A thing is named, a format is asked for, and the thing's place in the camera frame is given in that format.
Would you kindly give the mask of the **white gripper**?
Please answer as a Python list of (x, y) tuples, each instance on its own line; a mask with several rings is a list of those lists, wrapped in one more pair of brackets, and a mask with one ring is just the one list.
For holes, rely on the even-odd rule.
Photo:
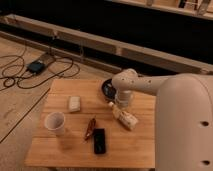
[(115, 103), (120, 108), (128, 107), (132, 99), (132, 92), (129, 90), (118, 90), (115, 94)]

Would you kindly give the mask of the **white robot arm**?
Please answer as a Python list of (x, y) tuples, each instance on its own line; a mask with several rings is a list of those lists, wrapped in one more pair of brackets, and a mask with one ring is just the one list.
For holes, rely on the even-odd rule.
[(213, 75), (140, 77), (126, 69), (112, 85), (122, 107), (133, 91), (156, 97), (155, 171), (213, 171)]

